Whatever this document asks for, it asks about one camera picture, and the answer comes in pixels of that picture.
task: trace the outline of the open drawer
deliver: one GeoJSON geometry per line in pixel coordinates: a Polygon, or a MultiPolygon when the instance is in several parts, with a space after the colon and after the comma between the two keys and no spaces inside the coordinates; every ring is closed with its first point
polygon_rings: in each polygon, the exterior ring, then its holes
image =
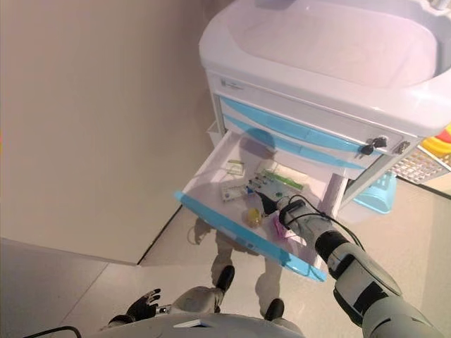
{"type": "Polygon", "coordinates": [[[324,281],[325,267],[322,267],[315,250],[293,240],[280,239],[273,225],[274,215],[264,218],[260,227],[251,228],[247,225],[245,215],[249,208],[263,210],[256,194],[223,201],[220,182],[233,178],[226,169],[226,163],[229,160],[242,161],[245,167],[244,177],[250,179],[265,159],[273,159],[307,174],[309,181],[302,194],[322,211],[333,214],[344,192],[347,182],[345,178],[298,156],[282,151],[273,153],[245,134],[231,131],[227,132],[183,192],[177,192],[175,196],[182,205],[241,245],[300,275],[324,281]]]}

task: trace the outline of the blue basket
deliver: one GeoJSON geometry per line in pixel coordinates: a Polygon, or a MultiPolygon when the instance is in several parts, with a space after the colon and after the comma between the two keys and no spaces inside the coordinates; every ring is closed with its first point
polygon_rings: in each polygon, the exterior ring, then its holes
{"type": "Polygon", "coordinates": [[[377,213],[391,212],[396,193],[396,175],[385,173],[361,192],[354,201],[377,213]]]}

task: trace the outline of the lock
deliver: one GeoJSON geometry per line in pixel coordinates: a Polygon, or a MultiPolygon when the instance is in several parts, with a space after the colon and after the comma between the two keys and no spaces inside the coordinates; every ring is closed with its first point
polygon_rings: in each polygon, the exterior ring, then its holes
{"type": "Polygon", "coordinates": [[[393,153],[394,153],[394,154],[401,155],[402,153],[405,152],[405,150],[406,150],[407,148],[409,148],[409,146],[410,146],[410,142],[408,142],[408,141],[403,141],[403,142],[400,143],[399,146],[396,147],[396,149],[393,151],[393,153]]]}
{"type": "Polygon", "coordinates": [[[360,149],[360,158],[362,158],[363,156],[371,155],[375,148],[385,148],[386,146],[387,138],[384,136],[377,137],[360,149]]]}

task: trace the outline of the key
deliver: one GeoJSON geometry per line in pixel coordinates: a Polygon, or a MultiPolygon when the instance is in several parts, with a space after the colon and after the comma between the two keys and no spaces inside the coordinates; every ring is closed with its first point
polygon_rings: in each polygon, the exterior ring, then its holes
{"type": "Polygon", "coordinates": [[[385,137],[378,137],[373,140],[374,148],[385,148],[387,146],[387,139],[385,137]]]}
{"type": "Polygon", "coordinates": [[[361,154],[360,158],[362,158],[363,156],[371,155],[373,153],[373,151],[374,151],[373,144],[367,144],[366,146],[364,146],[360,149],[360,154],[361,154]]]}

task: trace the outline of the blue drawer trim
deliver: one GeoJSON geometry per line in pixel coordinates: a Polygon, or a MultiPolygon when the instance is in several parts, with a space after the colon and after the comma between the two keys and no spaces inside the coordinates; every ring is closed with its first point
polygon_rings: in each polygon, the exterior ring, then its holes
{"type": "Polygon", "coordinates": [[[280,118],[276,115],[267,113],[266,111],[241,104],[225,97],[221,97],[221,100],[229,107],[243,114],[250,120],[294,139],[299,139],[317,146],[324,146],[331,149],[351,151],[355,153],[359,152],[361,148],[358,144],[329,135],[325,132],[320,132],[305,125],[294,123],[286,118],[280,118]]]}
{"type": "Polygon", "coordinates": [[[313,280],[318,280],[321,282],[326,280],[327,274],[324,271],[321,271],[293,254],[282,250],[275,244],[261,238],[257,234],[254,234],[252,231],[233,222],[224,215],[217,213],[215,210],[210,209],[208,206],[205,206],[196,199],[193,199],[183,192],[176,192],[175,197],[182,205],[186,206],[212,227],[215,227],[219,231],[221,231],[221,229],[227,230],[226,234],[227,232],[236,234],[238,240],[251,244],[252,250],[258,252],[262,256],[272,258],[278,261],[282,266],[300,275],[310,277],[313,280]]]}
{"type": "Polygon", "coordinates": [[[260,142],[265,143],[267,146],[279,148],[292,154],[309,158],[313,161],[322,162],[341,168],[364,169],[364,167],[361,167],[360,165],[340,160],[339,158],[333,157],[331,155],[321,153],[317,150],[309,149],[305,146],[301,146],[300,144],[296,144],[281,137],[272,135],[268,132],[265,132],[264,130],[256,129],[255,127],[252,127],[251,125],[248,125],[247,123],[237,120],[236,118],[233,118],[229,115],[223,114],[223,116],[226,120],[229,120],[241,130],[251,135],[253,138],[258,139],[260,142]]]}

